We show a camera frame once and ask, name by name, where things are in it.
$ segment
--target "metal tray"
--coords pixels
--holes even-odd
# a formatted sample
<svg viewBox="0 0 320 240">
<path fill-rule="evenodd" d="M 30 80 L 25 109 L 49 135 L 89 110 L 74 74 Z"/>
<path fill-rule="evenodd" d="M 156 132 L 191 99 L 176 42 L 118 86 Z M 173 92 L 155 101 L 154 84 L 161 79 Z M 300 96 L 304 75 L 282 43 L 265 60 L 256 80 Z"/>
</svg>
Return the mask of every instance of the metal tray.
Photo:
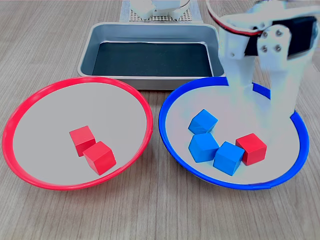
<svg viewBox="0 0 320 240">
<path fill-rule="evenodd" d="M 118 54 L 117 52 L 114 52 L 116 51 L 115 48 L 104 48 L 105 58 L 109 59 L 99 57 L 98 53 L 101 51 L 100 46 L 102 46 L 104 43 L 116 43 L 118 45 L 119 43 L 130 43 L 131 45 L 132 43 L 144 43 L 155 44 L 157 46 L 159 46 L 159 44 L 166 44 L 168 47 L 172 47 L 172 44 L 177 44 L 177 46 L 182 44 L 203 45 L 205 48 L 202 49 L 205 49 L 204 54 L 207 58 L 206 60 L 208 62 L 211 74 L 199 76 L 195 74 L 193 74 L 193 76 L 186 76 L 185 74 L 182 74 L 179 76 L 179 73 L 176 72 L 176 74 L 173 74 L 173 76 L 168 76 L 166 72 L 164 72 L 165 68 L 161 68 L 161 66 L 167 65 L 167 67 L 172 68 L 169 69 L 170 72 L 179 68 L 180 71 L 182 71 L 181 68 L 187 70 L 188 68 L 194 68 L 193 72 L 197 72 L 197 70 L 203 67 L 203 64 L 201 63 L 200 65 L 200 63 L 193 63 L 195 59 L 200 58 L 200 56 L 198 56 L 199 58 L 196 57 L 198 52 L 194 49 L 189 52 L 189 56 L 188 53 L 185 53 L 182 50 L 180 52 L 179 50 L 175 50 L 175 53 L 171 53 L 171 55 L 168 55 L 167 58 L 162 56 L 162 58 L 156 57 L 152 59 L 150 59 L 150 56 L 152 55 L 149 55 L 152 53 L 149 53 L 147 50 L 141 51 L 143 53 L 140 55 L 141 58 L 144 57 L 144 60 L 146 60 L 149 57 L 149 61 L 144 63 L 146 65 L 144 75 L 128 74 L 128 71 L 125 70 L 123 73 L 126 72 L 126 75 L 124 75 L 120 70 L 118 73 L 122 74 L 109 75 L 106 74 L 108 71 L 104 71 L 103 74 L 99 74 L 99 71 L 95 70 L 96 64 L 100 66 L 104 64 L 108 67 L 108 61 L 112 61 L 112 64 L 114 65 L 118 63 L 119 66 L 115 65 L 116 67 L 133 69 L 134 66 L 128 66 L 129 63 L 134 63 L 136 66 L 137 63 L 141 63 L 141 59 L 137 59 L 135 57 L 139 55 L 137 54 L 137 51 L 139 50 L 134 49 L 131 51 L 132 46 L 135 45 L 132 45 L 131 48 L 128 48 L 127 50 L 119 51 Z M 114 67 L 109 67 L 109 69 L 112 69 L 111 72 L 114 73 Z M 177 87 L 195 79 L 223 76 L 224 70 L 218 58 L 218 34 L 216 29 L 211 25 L 202 23 L 102 22 L 95 24 L 90 30 L 80 63 L 78 65 L 78 73 L 80 76 L 101 76 L 117 79 L 133 86 L 138 90 L 174 90 Z"/>
</svg>

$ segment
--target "wooden table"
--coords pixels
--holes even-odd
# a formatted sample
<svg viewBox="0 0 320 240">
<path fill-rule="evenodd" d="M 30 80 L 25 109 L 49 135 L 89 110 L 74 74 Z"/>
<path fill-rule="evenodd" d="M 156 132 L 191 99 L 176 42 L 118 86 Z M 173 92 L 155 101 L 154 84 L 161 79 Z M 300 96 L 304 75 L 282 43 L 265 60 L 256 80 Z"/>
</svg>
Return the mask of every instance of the wooden table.
<svg viewBox="0 0 320 240">
<path fill-rule="evenodd" d="M 218 15 L 243 12 L 254 1 L 214 1 Z M 296 5 L 320 4 L 298 1 Z M 78 76 L 89 30 L 117 22 L 122 2 L 0 1 L 0 127 L 37 90 Z M 199 1 L 202 19 L 214 24 Z M 303 169 L 270 190 L 211 185 L 182 168 L 165 148 L 158 115 L 169 92 L 143 91 L 154 133 L 139 160 L 96 187 L 59 192 L 19 179 L 0 159 L 3 240 L 316 240 L 320 239 L 320 53 L 304 75 L 296 109 L 309 132 Z M 257 69 L 256 82 L 269 86 Z"/>
</svg>

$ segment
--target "screw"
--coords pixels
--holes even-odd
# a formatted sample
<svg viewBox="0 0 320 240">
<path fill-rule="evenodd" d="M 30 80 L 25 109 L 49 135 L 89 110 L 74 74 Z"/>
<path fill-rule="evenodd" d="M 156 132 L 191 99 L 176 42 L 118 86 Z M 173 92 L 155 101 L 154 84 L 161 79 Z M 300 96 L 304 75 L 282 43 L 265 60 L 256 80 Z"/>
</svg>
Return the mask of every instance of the screw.
<svg viewBox="0 0 320 240">
<path fill-rule="evenodd" d="M 276 52 L 280 52 L 281 51 L 281 46 L 278 44 L 274 47 Z"/>
<path fill-rule="evenodd" d="M 267 46 L 266 46 L 266 45 L 263 45 L 263 46 L 261 47 L 261 51 L 264 52 L 264 53 L 266 53 L 266 52 L 268 51 Z"/>
<path fill-rule="evenodd" d="M 283 32 L 280 31 L 280 30 L 277 30 L 277 31 L 275 32 L 275 35 L 276 35 L 277 37 L 281 37 L 281 36 L 283 35 Z"/>
</svg>

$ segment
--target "cube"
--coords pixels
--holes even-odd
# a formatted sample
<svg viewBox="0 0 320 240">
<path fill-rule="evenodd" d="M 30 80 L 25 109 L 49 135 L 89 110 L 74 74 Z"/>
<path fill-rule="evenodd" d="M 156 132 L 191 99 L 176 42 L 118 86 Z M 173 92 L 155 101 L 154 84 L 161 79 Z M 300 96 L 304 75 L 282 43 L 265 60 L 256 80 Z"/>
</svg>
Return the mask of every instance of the cube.
<svg viewBox="0 0 320 240">
<path fill-rule="evenodd" d="M 213 160 L 218 149 L 219 145 L 211 133 L 193 135 L 189 144 L 189 151 L 196 163 Z"/>
<path fill-rule="evenodd" d="M 207 110 L 203 109 L 191 120 L 188 129 L 193 134 L 206 134 L 211 132 L 217 122 L 218 119 L 211 115 Z"/>
<path fill-rule="evenodd" d="M 84 126 L 69 132 L 75 145 L 76 152 L 82 157 L 84 150 L 90 148 L 96 143 L 96 139 L 88 126 Z"/>
<path fill-rule="evenodd" d="M 242 161 L 247 166 L 260 162 L 266 157 L 267 145 L 254 133 L 238 138 L 235 145 L 244 149 Z"/>
<path fill-rule="evenodd" d="M 98 174 L 102 175 L 114 165 L 115 156 L 112 150 L 102 141 L 97 142 L 83 152 L 89 166 Z"/>
<path fill-rule="evenodd" d="M 245 153 L 241 147 L 225 141 L 216 151 L 213 166 L 220 171 L 233 176 L 238 169 Z"/>
</svg>

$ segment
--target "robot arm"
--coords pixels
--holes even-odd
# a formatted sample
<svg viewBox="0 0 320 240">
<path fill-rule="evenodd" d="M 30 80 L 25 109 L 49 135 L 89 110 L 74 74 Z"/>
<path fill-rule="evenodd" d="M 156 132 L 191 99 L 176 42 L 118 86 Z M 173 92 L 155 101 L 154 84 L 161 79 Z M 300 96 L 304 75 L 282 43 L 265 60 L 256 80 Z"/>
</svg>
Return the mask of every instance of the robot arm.
<svg viewBox="0 0 320 240">
<path fill-rule="evenodd" d="M 131 9 L 143 20 L 150 17 L 180 18 L 191 0 L 130 0 Z"/>
<path fill-rule="evenodd" d="M 207 0 L 210 15 L 219 25 L 218 56 L 230 87 L 238 97 L 253 87 L 255 58 L 271 80 L 272 118 L 287 118 L 307 64 L 319 40 L 315 14 L 319 7 L 287 9 L 285 1 L 259 1 L 249 12 L 219 18 Z"/>
</svg>

